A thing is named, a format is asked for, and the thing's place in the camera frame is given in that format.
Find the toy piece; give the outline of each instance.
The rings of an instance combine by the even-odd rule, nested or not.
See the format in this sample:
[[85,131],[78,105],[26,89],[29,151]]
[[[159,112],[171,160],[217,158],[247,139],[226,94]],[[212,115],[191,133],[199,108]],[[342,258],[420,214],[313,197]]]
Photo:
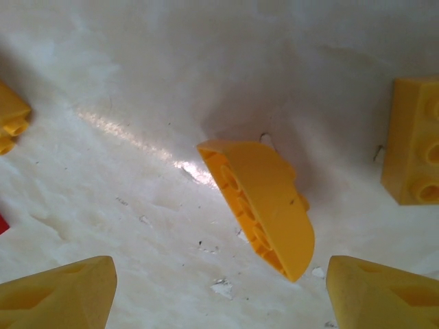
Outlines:
[[400,204],[439,204],[439,76],[395,80],[381,183]]
[[116,284],[109,256],[0,284],[0,328],[103,329]]
[[0,81],[0,156],[14,148],[11,137],[22,134],[29,126],[25,119],[30,111],[31,108]]
[[340,329],[438,329],[439,281],[348,256],[329,261]]
[[207,141],[198,151],[254,251],[297,281],[313,256],[314,231],[293,168],[256,142]]
[[6,223],[5,219],[0,214],[0,234],[6,232],[7,230],[9,230],[9,224]]

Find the yellow plastic piece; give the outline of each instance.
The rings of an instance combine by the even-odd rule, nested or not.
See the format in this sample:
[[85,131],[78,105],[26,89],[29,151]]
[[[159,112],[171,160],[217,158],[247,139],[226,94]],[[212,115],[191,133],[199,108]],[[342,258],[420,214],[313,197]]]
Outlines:
[[348,256],[329,261],[340,329],[438,329],[439,281]]
[[109,256],[0,284],[0,329],[104,329],[116,285]]
[[31,108],[0,81],[0,156],[14,147],[11,137],[22,134],[29,126],[25,119],[30,111]]
[[314,231],[293,168],[256,142],[207,141],[198,151],[254,251],[297,281],[313,256]]
[[400,204],[439,204],[439,76],[395,80],[381,183]]

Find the white surface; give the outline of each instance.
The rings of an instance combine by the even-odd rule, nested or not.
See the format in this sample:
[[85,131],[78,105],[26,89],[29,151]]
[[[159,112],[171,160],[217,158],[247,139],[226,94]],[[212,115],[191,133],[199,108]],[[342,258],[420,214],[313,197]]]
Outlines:
[[[0,281],[107,254],[108,328],[257,329],[331,324],[311,271],[333,254],[437,278],[439,208],[398,207],[373,158],[392,78],[438,71],[439,3],[349,2],[2,1],[0,77],[34,115],[0,158]],[[194,148],[264,132],[311,203],[297,284],[238,237]]]

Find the red lego piece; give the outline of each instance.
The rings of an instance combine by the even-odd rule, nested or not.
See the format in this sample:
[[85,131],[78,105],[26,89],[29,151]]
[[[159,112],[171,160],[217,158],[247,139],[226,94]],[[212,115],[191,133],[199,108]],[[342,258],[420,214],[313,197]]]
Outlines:
[[9,229],[9,224],[0,215],[0,234],[6,232]]

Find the yellow lego brick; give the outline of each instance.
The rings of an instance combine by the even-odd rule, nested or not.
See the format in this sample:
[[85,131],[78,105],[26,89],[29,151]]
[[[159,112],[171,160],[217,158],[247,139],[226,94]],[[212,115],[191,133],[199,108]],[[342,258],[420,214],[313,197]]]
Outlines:
[[439,76],[395,80],[381,183],[400,204],[439,204]]
[[30,111],[31,108],[0,81],[0,156],[14,147],[11,137],[22,134],[29,126],[25,119]]
[[439,281],[348,256],[329,261],[340,329],[438,329]]
[[103,329],[116,285],[109,256],[0,284],[0,329]]
[[313,256],[314,231],[293,168],[256,142],[207,141],[198,151],[253,250],[297,281]]

